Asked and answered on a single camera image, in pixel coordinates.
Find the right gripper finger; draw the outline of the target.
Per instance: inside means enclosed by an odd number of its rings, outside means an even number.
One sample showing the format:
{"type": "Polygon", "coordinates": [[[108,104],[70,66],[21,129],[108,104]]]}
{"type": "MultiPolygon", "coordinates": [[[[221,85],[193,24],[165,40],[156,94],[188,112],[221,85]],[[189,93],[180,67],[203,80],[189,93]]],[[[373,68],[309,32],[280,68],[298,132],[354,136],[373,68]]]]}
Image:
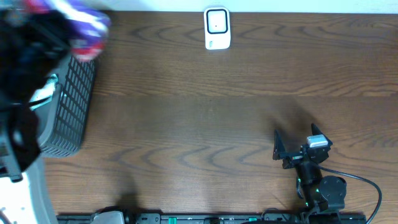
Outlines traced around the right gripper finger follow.
{"type": "Polygon", "coordinates": [[[328,142],[330,142],[329,138],[320,131],[320,129],[315,123],[311,124],[311,130],[313,136],[322,135],[328,142]]]}
{"type": "Polygon", "coordinates": [[[277,129],[274,130],[274,154],[285,153],[285,146],[277,129]]]}

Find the purple pink floral pack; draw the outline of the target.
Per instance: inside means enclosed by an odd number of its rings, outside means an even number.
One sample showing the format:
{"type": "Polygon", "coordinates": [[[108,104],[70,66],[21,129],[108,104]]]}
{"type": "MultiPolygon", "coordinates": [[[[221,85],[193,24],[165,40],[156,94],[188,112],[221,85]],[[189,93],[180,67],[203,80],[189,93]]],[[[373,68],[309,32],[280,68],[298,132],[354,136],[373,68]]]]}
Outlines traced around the purple pink floral pack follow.
{"type": "Polygon", "coordinates": [[[87,62],[103,51],[111,25],[106,14],[77,0],[23,0],[23,3],[32,14],[57,11],[64,16],[72,29],[69,40],[76,59],[87,62]]]}

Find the mint green wipes packet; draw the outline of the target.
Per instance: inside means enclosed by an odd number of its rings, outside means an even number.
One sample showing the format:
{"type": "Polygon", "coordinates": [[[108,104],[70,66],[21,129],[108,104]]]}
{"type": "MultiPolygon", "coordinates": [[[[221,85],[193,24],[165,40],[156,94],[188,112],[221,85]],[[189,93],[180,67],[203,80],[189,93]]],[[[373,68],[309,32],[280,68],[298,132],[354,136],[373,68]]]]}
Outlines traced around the mint green wipes packet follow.
{"type": "Polygon", "coordinates": [[[30,109],[36,110],[47,103],[52,101],[53,94],[55,93],[58,84],[58,75],[53,73],[48,77],[45,85],[36,90],[29,101],[30,109]]]}

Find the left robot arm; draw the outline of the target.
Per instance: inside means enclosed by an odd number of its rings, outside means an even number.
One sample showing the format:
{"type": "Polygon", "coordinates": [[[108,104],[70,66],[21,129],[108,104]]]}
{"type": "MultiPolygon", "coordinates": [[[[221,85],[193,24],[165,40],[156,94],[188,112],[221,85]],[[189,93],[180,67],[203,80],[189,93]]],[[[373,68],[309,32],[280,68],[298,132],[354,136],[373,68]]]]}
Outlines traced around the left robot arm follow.
{"type": "Polygon", "coordinates": [[[33,94],[70,51],[70,26],[58,11],[12,25],[1,11],[1,223],[57,223],[38,144],[33,94]]]}

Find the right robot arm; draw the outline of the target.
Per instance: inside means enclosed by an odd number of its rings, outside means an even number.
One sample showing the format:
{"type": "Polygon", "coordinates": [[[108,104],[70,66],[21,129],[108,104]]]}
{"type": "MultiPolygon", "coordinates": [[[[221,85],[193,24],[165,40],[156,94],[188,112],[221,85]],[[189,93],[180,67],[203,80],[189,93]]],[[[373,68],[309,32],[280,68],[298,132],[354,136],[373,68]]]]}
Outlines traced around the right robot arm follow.
{"type": "Polygon", "coordinates": [[[311,124],[312,135],[298,152],[287,152],[281,135],[274,131],[273,160],[281,160],[284,169],[295,169],[297,194],[307,208],[298,214],[301,223],[340,223],[338,212],[345,207],[346,181],[334,175],[322,175],[320,163],[328,159],[333,143],[311,124]]]}

